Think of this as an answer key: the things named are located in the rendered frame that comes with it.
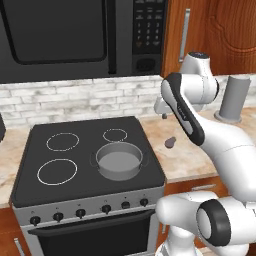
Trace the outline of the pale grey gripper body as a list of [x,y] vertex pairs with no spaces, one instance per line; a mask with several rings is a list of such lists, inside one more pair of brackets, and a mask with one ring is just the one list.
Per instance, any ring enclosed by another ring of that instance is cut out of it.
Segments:
[[160,96],[156,98],[154,111],[156,114],[170,114],[172,112],[170,106]]

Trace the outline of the grey cylinder on round base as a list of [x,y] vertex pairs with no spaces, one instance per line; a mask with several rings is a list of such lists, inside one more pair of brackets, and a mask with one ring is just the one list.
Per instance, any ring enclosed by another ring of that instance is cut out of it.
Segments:
[[241,111],[251,84],[248,75],[230,75],[227,80],[220,109],[214,113],[214,117],[224,123],[239,123]]

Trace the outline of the dark appliance on worktop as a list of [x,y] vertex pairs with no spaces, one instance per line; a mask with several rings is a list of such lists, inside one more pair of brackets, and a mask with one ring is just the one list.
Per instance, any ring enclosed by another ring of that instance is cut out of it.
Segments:
[[6,132],[5,124],[4,124],[2,115],[0,113],[0,143],[4,139],[5,132]]

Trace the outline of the grey metal pot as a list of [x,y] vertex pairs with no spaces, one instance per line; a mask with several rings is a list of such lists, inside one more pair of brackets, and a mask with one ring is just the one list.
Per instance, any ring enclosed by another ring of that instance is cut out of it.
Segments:
[[108,143],[90,154],[90,165],[112,181],[126,181],[149,163],[149,152],[128,142]]

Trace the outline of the black and silver stove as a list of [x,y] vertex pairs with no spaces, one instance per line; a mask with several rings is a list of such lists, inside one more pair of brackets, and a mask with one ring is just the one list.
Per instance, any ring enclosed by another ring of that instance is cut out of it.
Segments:
[[[149,163],[126,181],[103,177],[90,165],[90,154],[110,142],[128,142],[149,152]],[[39,240],[29,230],[153,209],[164,192],[165,177],[158,159],[135,117],[51,123],[34,126],[29,133],[11,193],[12,209],[32,256],[44,256]],[[147,206],[140,200],[148,199]],[[122,209],[124,201],[130,208]],[[111,211],[102,212],[109,204]],[[86,215],[76,216],[78,209]],[[57,222],[53,215],[64,218]],[[39,216],[34,226],[30,218]],[[159,221],[150,222],[148,252],[154,256]]]

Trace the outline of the purple eggplant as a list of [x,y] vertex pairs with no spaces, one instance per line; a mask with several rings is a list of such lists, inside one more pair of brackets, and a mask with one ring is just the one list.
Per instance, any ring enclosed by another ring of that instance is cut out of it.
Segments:
[[169,139],[167,139],[165,141],[165,147],[170,149],[170,148],[172,148],[174,146],[175,142],[176,142],[176,138],[175,137],[171,137],[171,138],[169,138]]

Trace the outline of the black oven door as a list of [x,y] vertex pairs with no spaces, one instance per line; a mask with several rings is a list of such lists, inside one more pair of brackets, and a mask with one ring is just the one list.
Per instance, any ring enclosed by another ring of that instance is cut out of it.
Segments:
[[152,219],[39,240],[44,256],[129,256],[148,252]]

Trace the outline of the brown wooden base cupboard door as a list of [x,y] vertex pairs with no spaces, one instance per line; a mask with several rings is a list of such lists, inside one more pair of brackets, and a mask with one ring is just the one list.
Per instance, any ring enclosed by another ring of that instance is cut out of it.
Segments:
[[11,208],[0,209],[0,256],[20,256],[14,243],[17,237],[26,256],[30,255],[20,226]]

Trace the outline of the black microwave oven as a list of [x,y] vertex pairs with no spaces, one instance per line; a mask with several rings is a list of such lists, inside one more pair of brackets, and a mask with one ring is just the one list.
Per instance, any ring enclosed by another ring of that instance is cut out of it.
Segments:
[[168,0],[115,0],[109,73],[107,0],[0,0],[0,83],[154,75]]

